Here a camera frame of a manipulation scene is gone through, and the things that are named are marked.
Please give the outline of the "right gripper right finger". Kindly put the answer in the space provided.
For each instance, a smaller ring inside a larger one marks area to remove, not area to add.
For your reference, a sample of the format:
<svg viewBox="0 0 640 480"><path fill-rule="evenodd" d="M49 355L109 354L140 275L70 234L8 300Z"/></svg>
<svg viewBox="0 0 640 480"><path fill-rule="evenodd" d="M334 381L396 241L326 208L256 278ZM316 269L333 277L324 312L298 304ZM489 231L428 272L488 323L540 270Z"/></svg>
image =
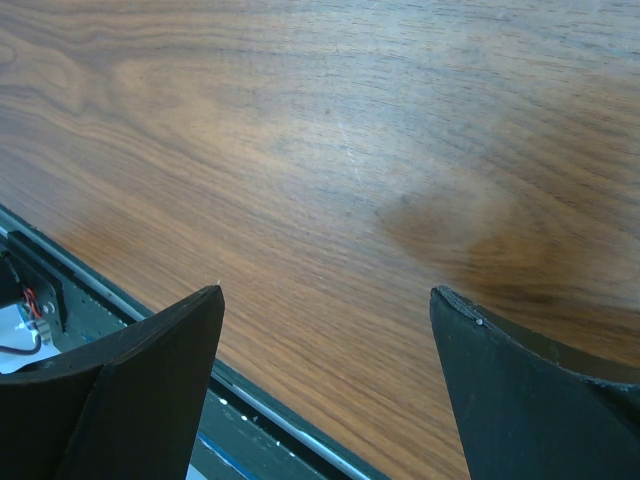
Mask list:
<svg viewBox="0 0 640 480"><path fill-rule="evenodd" d="M447 286L430 320L473 479L636 479L639 370L500 317Z"/></svg>

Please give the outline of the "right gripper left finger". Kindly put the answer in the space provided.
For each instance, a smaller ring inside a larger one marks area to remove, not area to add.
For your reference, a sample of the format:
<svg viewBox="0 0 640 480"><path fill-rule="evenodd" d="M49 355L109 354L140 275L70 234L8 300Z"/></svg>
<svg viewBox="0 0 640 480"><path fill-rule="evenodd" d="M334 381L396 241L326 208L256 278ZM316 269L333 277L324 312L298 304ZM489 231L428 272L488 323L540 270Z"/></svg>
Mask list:
<svg viewBox="0 0 640 480"><path fill-rule="evenodd" d="M183 479L222 330L207 286L1 377L4 479Z"/></svg>

